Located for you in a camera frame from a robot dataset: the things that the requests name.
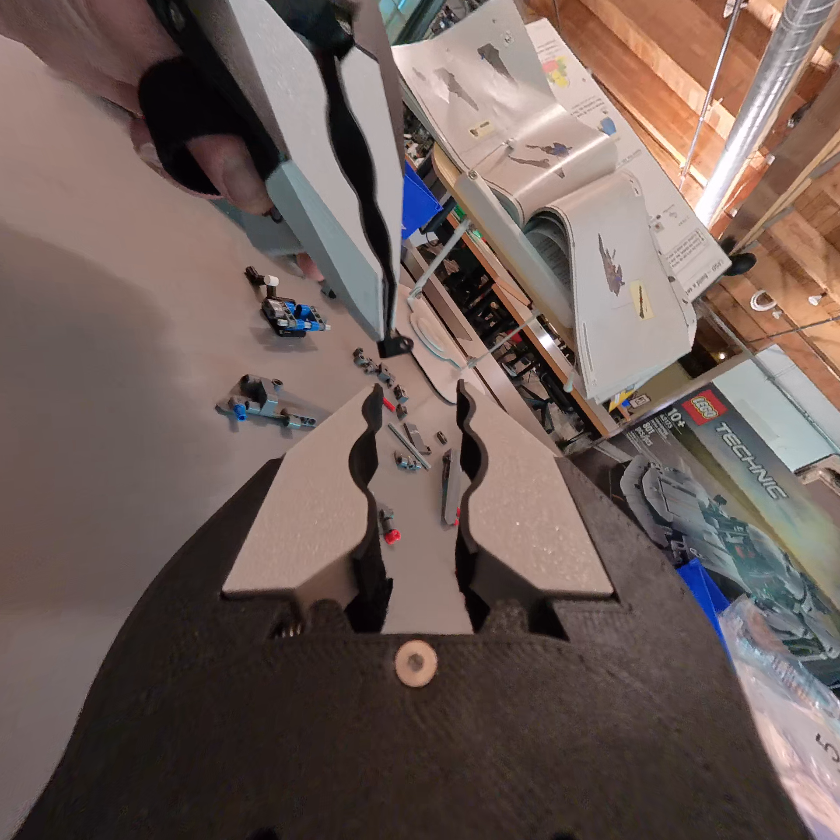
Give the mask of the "lego set box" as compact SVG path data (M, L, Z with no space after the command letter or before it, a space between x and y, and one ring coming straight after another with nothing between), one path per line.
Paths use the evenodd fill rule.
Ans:
M838 514L714 384L575 456L679 568L746 595L787 650L839 687Z

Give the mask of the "grey wedge lego assembly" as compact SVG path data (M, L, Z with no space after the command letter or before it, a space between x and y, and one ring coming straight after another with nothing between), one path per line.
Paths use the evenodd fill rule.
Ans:
M238 424L254 420L288 429L315 428L319 424L315 417L300 414L284 402L283 387L276 378L244 374L216 402L215 409Z

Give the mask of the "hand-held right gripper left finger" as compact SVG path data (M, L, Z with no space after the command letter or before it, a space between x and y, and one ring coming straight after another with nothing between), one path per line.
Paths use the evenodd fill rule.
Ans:
M380 385L362 390L282 456L224 581L225 598L276 597L300 617L331 601L356 632L383 629L393 581L370 488L383 397Z

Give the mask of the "clear plastic bags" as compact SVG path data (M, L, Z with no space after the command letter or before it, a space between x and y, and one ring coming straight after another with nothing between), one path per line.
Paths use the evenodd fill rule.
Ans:
M839 703L745 595L718 615L765 751L813 838L839 838Z

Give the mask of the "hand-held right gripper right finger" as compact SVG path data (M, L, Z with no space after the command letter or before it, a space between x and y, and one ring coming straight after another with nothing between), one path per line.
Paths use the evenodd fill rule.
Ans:
M471 383L457 385L461 432L456 580L472 630L500 602L532 632L560 632L557 601L606 602L614 585L559 457Z

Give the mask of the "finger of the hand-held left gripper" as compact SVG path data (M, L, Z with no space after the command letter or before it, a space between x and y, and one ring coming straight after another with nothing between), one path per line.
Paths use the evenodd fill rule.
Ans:
M336 59L318 59L269 2L217 2L217 53L288 159L266 189L328 288L377 342L381 273L361 224L350 153L361 138Z
M365 240L381 273L379 342L402 342L396 327L403 212L402 100L392 47L377 2L331 2L353 43L336 71L343 100L360 137L350 153L351 184L359 199Z

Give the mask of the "blue plastic bin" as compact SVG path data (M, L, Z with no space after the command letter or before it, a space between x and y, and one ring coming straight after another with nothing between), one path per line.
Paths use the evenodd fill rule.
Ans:
M729 607L729 600L721 592L714 580L711 579L706 567L698 559L684 563L675 571L693 594L696 602L706 615L724 652L729 659L732 659L719 621L719 615Z
M410 239L442 210L411 163L404 160L402 197L402 240Z

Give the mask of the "blue and grey lego assembly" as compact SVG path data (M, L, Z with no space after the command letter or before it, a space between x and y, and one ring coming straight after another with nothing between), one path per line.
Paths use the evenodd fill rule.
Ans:
M317 309L295 299L282 297L277 276L262 275L255 267L248 266L245 268L245 277L253 288L264 292L259 310L277 336L299 339L310 333L331 330Z

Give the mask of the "silver ventilation duct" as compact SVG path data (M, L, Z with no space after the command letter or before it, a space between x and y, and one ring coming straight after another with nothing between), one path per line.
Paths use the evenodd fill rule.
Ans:
M711 228L749 160L771 131L823 37L838 1L788 1L770 37L695 214Z

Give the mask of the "lego instruction booklet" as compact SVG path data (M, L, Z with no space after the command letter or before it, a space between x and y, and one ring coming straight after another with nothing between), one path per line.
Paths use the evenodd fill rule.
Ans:
M614 139L554 97L513 2L486 2L392 53L404 98L462 172L477 171L552 277L540 310L572 336L604 403L688 353L690 303L665 267Z

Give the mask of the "light grey lego axle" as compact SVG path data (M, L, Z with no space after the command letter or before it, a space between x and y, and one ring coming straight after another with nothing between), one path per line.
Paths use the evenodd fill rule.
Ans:
M430 470L432 467L427 458L420 453L417 447L415 447L415 445L411 442L410 438L406 436L400 428L394 425L394 423L388 423L387 425L396 438L411 453L412 457L414 457L425 470Z

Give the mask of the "person's left hand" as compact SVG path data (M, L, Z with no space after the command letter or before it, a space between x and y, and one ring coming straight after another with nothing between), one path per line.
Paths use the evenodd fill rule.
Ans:
M145 124L138 86L148 69L181 51L147 2L2 1L1 29L55 73L129 112L135 153L172 182ZM186 147L221 197L247 213L269 213L273 202L241 138L215 133Z

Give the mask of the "white book stand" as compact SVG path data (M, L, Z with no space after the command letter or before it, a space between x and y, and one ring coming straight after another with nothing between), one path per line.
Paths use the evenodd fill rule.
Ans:
M608 439L625 431L629 420L618 423L595 400L585 397L581 378L557 346L553 333L539 321L538 311L548 307L552 277L544 261L527 241L524 233L502 207L486 181L477 171L463 172L439 143L435 143L422 164L433 169L436 177L465 216L455 227L453 235L416 280L415 298L429 296L432 276L449 251L463 238L474 250L489 277L493 291L509 315L516 320L520 333L531 342L542 362L570 394L576 408L588 419L601 439Z

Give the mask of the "dark grey lego connector cluster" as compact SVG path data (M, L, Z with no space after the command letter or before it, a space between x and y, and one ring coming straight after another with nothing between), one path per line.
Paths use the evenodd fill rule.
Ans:
M352 359L357 368L377 380L382 387L383 396L395 405L396 412L391 414L399 421L405 420L407 417L408 394L390 369L384 363L376 362L369 357L361 347L353 350Z

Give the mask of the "white printed paper sheet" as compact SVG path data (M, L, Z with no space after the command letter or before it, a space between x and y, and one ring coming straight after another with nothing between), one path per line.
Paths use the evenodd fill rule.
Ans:
M594 79L546 18L526 25L554 97L587 126L610 134L617 168L642 187L648 224L669 273L695 300L730 267L730 260L679 191L662 144Z

